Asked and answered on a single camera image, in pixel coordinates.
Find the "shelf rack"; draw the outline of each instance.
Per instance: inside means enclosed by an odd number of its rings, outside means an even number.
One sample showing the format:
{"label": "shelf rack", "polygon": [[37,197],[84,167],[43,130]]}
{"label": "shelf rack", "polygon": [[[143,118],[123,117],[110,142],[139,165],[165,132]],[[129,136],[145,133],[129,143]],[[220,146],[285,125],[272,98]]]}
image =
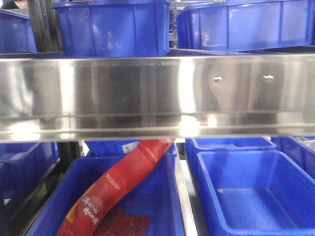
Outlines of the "shelf rack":
{"label": "shelf rack", "polygon": [[[49,4],[29,1],[43,53],[0,59],[0,142],[315,133],[313,53],[66,59],[49,53],[62,47]],[[176,166],[186,234],[203,235],[185,161]]]}

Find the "blue plastic crate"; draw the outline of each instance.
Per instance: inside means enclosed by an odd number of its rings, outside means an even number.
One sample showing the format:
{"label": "blue plastic crate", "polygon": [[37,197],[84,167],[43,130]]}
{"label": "blue plastic crate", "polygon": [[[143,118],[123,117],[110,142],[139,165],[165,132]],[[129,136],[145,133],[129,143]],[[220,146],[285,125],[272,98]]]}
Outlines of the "blue plastic crate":
{"label": "blue plastic crate", "polygon": [[169,5],[170,0],[53,3],[68,57],[165,56]]}
{"label": "blue plastic crate", "polygon": [[[40,212],[27,236],[54,236],[73,204],[122,157],[77,158]],[[157,167],[117,205],[126,214],[151,217],[146,236],[183,236],[174,167],[166,153]]]}
{"label": "blue plastic crate", "polygon": [[314,16],[314,0],[190,5],[177,16],[178,47],[237,52],[311,45]]}
{"label": "blue plastic crate", "polygon": [[276,145],[265,137],[191,138],[185,140],[187,155],[200,151],[269,151]]}
{"label": "blue plastic crate", "polygon": [[[307,136],[308,139],[315,139],[314,136]],[[315,151],[304,145],[292,136],[272,137],[277,149],[284,152],[299,167],[315,179]]]}
{"label": "blue plastic crate", "polygon": [[90,155],[124,155],[131,152],[140,140],[84,141],[90,149]]}
{"label": "blue plastic crate", "polygon": [[36,52],[30,17],[0,9],[0,53]]}
{"label": "blue plastic crate", "polygon": [[24,198],[58,158],[56,143],[0,144],[4,198]]}
{"label": "blue plastic crate", "polygon": [[284,153],[200,152],[193,163],[211,236],[315,235],[315,181]]}

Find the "bin rim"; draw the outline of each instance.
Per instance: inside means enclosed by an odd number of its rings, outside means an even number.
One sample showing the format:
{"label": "bin rim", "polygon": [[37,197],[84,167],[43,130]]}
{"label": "bin rim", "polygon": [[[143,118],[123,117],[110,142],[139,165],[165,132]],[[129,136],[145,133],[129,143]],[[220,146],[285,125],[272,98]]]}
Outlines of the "bin rim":
{"label": "bin rim", "polygon": [[171,0],[84,0],[84,1],[58,1],[53,2],[53,8],[79,7],[96,5],[117,5],[117,4],[141,4],[141,3],[169,3]]}
{"label": "bin rim", "polygon": [[28,15],[24,15],[18,12],[6,10],[6,9],[0,9],[0,14],[10,15],[10,16],[16,16],[20,18],[25,18],[27,20],[30,20],[30,17]]}
{"label": "bin rim", "polygon": [[207,3],[198,3],[193,5],[188,5],[181,10],[176,18],[183,15],[188,10],[193,9],[201,9],[208,7],[222,7],[222,6],[237,6],[244,4],[258,4],[258,3],[272,3],[272,2],[282,2],[282,1],[301,1],[301,0],[226,0],[226,1],[218,1],[218,2],[207,2]]}

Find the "empty blue bin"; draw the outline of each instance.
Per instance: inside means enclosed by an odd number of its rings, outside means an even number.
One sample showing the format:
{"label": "empty blue bin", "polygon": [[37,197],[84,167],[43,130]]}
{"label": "empty blue bin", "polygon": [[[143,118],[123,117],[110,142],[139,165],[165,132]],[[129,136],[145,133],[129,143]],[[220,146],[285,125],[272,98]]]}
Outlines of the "empty blue bin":
{"label": "empty blue bin", "polygon": [[314,16],[314,0],[190,5],[177,16],[178,47],[237,52],[311,45]]}
{"label": "empty blue bin", "polygon": [[124,155],[131,152],[140,140],[84,141],[90,149],[90,155]]}
{"label": "empty blue bin", "polygon": [[0,53],[36,52],[30,17],[0,9]]}
{"label": "empty blue bin", "polygon": [[169,51],[170,0],[54,2],[68,57],[149,57]]}
{"label": "empty blue bin", "polygon": [[[79,197],[122,156],[77,158],[34,221],[27,236],[56,235],[66,214]],[[146,236],[183,236],[183,222],[174,167],[166,153],[157,167],[117,206],[125,214],[149,216]]]}
{"label": "empty blue bin", "polygon": [[56,143],[0,144],[3,197],[24,198],[58,156]]}
{"label": "empty blue bin", "polygon": [[191,138],[185,140],[187,155],[200,151],[269,151],[276,145],[265,137]]}
{"label": "empty blue bin", "polygon": [[277,149],[284,152],[299,167],[315,179],[315,151],[292,136],[272,137]]}
{"label": "empty blue bin", "polygon": [[200,152],[193,163],[211,236],[315,235],[315,181],[284,153]]}

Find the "metal frame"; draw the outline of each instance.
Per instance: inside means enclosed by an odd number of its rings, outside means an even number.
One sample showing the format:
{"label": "metal frame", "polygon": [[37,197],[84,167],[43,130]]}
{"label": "metal frame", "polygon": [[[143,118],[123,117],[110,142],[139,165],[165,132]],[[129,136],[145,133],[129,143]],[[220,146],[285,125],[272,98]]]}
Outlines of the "metal frame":
{"label": "metal frame", "polygon": [[0,59],[0,71],[2,142],[315,132],[314,54]]}

